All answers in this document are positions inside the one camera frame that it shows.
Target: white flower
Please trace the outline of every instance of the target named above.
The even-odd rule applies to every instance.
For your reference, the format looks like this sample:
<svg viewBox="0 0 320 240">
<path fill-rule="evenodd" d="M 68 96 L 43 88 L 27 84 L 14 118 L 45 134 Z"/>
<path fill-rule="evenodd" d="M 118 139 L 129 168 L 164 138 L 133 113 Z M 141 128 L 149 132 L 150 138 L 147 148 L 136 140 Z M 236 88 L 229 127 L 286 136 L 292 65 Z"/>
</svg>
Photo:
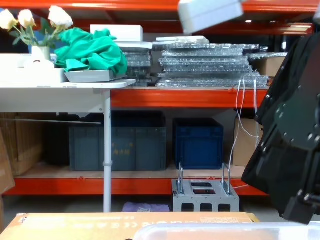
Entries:
<svg viewBox="0 0 320 240">
<path fill-rule="evenodd" d="M 49 11 L 48 19 L 53 27 L 63 27 L 64 29 L 68 29 L 74 24 L 72 18 L 61 7 L 51 6 Z"/>
<path fill-rule="evenodd" d="M 18 15 L 19 23 L 25 29 L 36 25 L 32 12 L 28 9 L 22 10 Z"/>
<path fill-rule="evenodd" d="M 6 29 L 10 31 L 14 26 L 18 24 L 18 20 L 6 9 L 0 12 L 0 29 Z"/>
</svg>

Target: gray tray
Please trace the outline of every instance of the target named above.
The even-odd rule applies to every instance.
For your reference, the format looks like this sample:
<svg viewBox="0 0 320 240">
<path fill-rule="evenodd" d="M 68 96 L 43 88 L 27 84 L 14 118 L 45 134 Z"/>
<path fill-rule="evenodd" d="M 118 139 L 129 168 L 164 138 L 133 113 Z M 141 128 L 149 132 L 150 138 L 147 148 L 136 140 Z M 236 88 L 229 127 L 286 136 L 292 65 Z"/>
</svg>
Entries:
<svg viewBox="0 0 320 240">
<path fill-rule="evenodd" d="M 85 70 L 65 72 L 70 83 L 106 83 L 125 77 L 125 74 L 114 75 L 111 70 Z"/>
</svg>

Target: table leg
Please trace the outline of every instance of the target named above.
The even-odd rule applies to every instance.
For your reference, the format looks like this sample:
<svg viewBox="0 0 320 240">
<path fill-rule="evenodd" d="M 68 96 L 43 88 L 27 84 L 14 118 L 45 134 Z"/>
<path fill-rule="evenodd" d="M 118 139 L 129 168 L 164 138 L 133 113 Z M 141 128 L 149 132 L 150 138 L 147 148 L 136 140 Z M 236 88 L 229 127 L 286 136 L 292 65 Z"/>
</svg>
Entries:
<svg viewBox="0 0 320 240">
<path fill-rule="evenodd" d="M 111 211 L 111 181 L 112 181 L 112 160 L 111 160 L 111 92 L 103 93 L 104 113 L 104 163 L 103 163 L 103 212 Z"/>
</svg>

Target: flower vase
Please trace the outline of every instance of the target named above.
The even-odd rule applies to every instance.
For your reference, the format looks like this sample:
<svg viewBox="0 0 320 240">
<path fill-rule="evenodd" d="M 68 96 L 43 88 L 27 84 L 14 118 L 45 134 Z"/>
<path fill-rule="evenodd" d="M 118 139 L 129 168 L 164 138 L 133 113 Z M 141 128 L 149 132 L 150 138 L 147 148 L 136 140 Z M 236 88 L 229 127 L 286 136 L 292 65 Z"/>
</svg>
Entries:
<svg viewBox="0 0 320 240">
<path fill-rule="evenodd" d="M 31 48 L 31 55 L 33 62 L 51 61 L 50 47 L 48 46 L 33 46 Z"/>
</svg>

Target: green cloth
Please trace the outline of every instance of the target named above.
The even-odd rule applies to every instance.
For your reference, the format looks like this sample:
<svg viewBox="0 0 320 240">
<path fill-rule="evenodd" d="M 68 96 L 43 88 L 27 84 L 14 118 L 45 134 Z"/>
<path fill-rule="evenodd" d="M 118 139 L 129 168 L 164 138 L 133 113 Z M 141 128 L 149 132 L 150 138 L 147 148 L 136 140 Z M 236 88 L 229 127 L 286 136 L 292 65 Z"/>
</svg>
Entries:
<svg viewBox="0 0 320 240">
<path fill-rule="evenodd" d="M 75 27 L 60 33 L 59 37 L 68 46 L 55 50 L 56 65 L 66 72 L 112 70 L 115 75 L 127 72 L 126 56 L 108 29 L 91 34 Z"/>
</svg>

